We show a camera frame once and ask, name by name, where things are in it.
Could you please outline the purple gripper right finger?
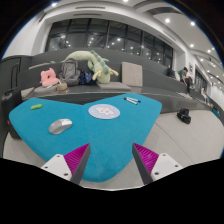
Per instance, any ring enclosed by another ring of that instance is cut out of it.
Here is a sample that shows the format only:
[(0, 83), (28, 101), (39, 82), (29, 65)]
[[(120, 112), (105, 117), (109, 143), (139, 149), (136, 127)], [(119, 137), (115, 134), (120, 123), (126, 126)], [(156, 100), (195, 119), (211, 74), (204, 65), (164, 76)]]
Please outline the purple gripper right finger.
[(132, 144), (132, 154), (144, 185), (182, 169), (167, 153), (157, 154), (137, 143)]

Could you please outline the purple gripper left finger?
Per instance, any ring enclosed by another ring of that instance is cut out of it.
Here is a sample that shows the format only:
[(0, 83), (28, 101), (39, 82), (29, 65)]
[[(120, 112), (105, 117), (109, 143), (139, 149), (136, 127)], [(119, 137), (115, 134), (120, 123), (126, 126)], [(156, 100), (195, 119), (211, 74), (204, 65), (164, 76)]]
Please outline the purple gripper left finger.
[(42, 169), (79, 185), (90, 154), (90, 144), (87, 143), (66, 155), (54, 155), (42, 166)]

